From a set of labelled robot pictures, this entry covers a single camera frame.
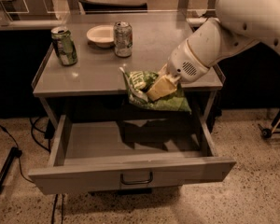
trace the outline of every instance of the black cable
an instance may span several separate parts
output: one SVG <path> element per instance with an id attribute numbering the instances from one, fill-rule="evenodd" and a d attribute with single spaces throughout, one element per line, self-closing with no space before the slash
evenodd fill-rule
<path id="1" fill-rule="evenodd" d="M 63 224 L 63 215 L 64 215 L 64 194 L 63 194 L 63 200 L 62 200 L 62 224 Z"/>
<path id="2" fill-rule="evenodd" d="M 49 149 L 49 152 L 51 152 L 50 139 L 48 139 L 48 149 Z"/>
<path id="3" fill-rule="evenodd" d="M 47 148 L 47 147 L 43 146 L 40 142 L 37 141 L 37 139 L 35 138 L 35 135 L 34 135 L 34 129 L 36 129 L 35 125 L 40 121 L 40 119 L 42 119 L 42 117 L 39 117 L 35 122 L 32 122 L 30 119 L 30 123 L 32 124 L 30 133 L 31 133 L 32 138 L 36 142 L 36 144 L 39 145 L 41 148 L 45 149 L 48 153 L 50 153 L 50 147 Z"/>
<path id="4" fill-rule="evenodd" d="M 4 126 L 2 126 L 0 124 L 0 128 L 4 133 L 7 133 L 9 135 L 9 137 L 14 141 L 14 143 L 16 144 L 16 147 L 18 148 L 18 150 L 20 150 L 20 147 L 18 145 L 18 142 L 16 141 L 16 139 L 10 134 L 10 132 L 7 130 L 7 128 L 5 128 Z M 28 179 L 27 177 L 24 176 L 24 174 L 22 173 L 22 168 L 21 168 L 21 157 L 19 157 L 19 166 L 20 166 L 20 173 L 22 178 L 24 178 L 26 181 L 30 182 L 30 183 L 34 183 L 32 180 Z"/>
<path id="5" fill-rule="evenodd" d="M 52 216 L 51 216 L 51 220 L 50 220 L 51 224 L 55 223 L 55 210 L 56 210 L 57 201 L 58 201 L 58 194 L 55 195 L 55 199 L 54 199 L 54 203 L 53 203 Z"/>
<path id="6" fill-rule="evenodd" d="M 43 117 L 39 117 L 35 122 L 33 122 L 33 121 L 32 121 L 32 118 L 30 117 L 30 118 L 29 118 L 29 121 L 30 121 L 30 124 L 31 124 L 32 126 L 34 126 L 34 129 L 35 129 L 35 130 L 37 130 L 37 131 L 39 131 L 39 132 L 41 132 L 41 133 L 45 133 L 45 131 L 42 131 L 41 129 L 39 129 L 39 128 L 36 127 L 36 124 L 37 124 L 42 118 L 43 118 Z"/>

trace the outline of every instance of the drawer handle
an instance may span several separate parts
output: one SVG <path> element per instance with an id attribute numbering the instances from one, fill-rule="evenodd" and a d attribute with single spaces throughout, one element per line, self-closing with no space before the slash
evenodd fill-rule
<path id="1" fill-rule="evenodd" d="M 125 181 L 123 178 L 123 174 L 120 175 L 120 182 L 124 185 L 138 185 L 138 184 L 148 184 L 151 183 L 153 180 L 153 174 L 152 172 L 149 172 L 149 179 L 148 180 L 142 180 L 142 181 Z"/>

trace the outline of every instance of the terrazzo floor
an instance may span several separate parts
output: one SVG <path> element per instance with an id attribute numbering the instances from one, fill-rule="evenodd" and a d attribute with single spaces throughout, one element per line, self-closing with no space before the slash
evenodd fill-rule
<path id="1" fill-rule="evenodd" d="M 271 127 L 276 109 L 223 110 L 212 132 L 219 156 L 236 160 L 221 183 L 153 189 L 149 194 L 115 191 L 59 195 L 54 223 L 277 223 L 280 224 L 280 134 L 264 140 L 258 124 Z M 29 119 L 0 119 L 23 154 L 25 176 L 45 167 L 49 154 L 31 136 Z M 45 129 L 43 118 L 37 127 Z M 43 134 L 36 139 L 47 144 Z M 0 129 L 0 169 L 14 146 Z M 0 193 L 0 223 L 51 223 L 55 195 L 43 195 L 20 174 L 14 160 Z"/>

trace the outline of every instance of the aluminum can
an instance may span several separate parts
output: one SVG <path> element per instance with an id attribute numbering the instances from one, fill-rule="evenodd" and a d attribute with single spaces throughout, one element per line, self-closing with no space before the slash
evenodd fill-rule
<path id="1" fill-rule="evenodd" d="M 114 51 L 120 57 L 132 55 L 133 48 L 133 31 L 132 26 L 125 21 L 114 23 Z"/>
<path id="2" fill-rule="evenodd" d="M 77 52 L 71 32 L 65 26 L 51 30 L 53 47 L 62 65 L 72 65 L 77 62 Z"/>

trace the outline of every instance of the gray cabinet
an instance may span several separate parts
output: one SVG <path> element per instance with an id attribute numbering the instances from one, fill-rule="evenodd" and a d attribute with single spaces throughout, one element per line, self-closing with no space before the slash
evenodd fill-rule
<path id="1" fill-rule="evenodd" d="M 133 55 L 88 44 L 93 25 L 129 21 Z M 176 12 L 88 15 L 69 22 L 78 63 L 62 67 L 48 52 L 34 81 L 57 131 L 47 167 L 29 172 L 44 194 L 144 189 L 222 181 L 235 161 L 219 157 L 205 120 L 221 74 L 216 69 L 182 84 L 192 113 L 149 111 L 130 105 L 119 68 L 160 69 L 192 31 Z"/>

